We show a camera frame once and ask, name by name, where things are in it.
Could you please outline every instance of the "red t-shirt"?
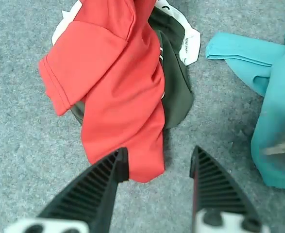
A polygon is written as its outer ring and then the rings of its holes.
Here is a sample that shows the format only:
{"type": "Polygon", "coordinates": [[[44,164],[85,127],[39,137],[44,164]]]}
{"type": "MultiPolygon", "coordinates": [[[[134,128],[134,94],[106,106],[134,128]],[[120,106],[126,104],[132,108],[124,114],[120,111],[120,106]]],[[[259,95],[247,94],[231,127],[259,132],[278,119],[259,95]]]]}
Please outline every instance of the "red t-shirt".
{"type": "Polygon", "coordinates": [[[90,163],[119,147],[130,178],[164,172],[164,74],[148,24],[155,0],[84,0],[73,22],[39,63],[57,115],[85,101],[82,143],[90,163]]]}

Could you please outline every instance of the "clothing tag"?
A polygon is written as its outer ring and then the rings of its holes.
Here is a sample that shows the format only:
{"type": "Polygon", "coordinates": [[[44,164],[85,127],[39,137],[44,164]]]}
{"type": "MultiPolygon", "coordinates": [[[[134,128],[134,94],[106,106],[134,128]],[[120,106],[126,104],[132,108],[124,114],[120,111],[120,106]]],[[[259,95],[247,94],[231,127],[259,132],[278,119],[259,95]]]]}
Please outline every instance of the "clothing tag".
{"type": "Polygon", "coordinates": [[[166,0],[157,0],[155,7],[174,17],[184,28],[184,40],[179,51],[181,61],[186,66],[196,62],[201,47],[201,34],[193,29],[185,16],[166,0]]]}
{"type": "Polygon", "coordinates": [[[81,7],[82,3],[77,0],[69,12],[61,11],[63,19],[57,25],[53,35],[51,36],[51,42],[53,45],[56,43],[61,34],[66,30],[68,25],[74,20],[81,7]]]}
{"type": "Polygon", "coordinates": [[[179,51],[180,60],[186,65],[197,61],[201,47],[201,34],[195,29],[191,29],[185,34],[181,49],[179,51]]]}

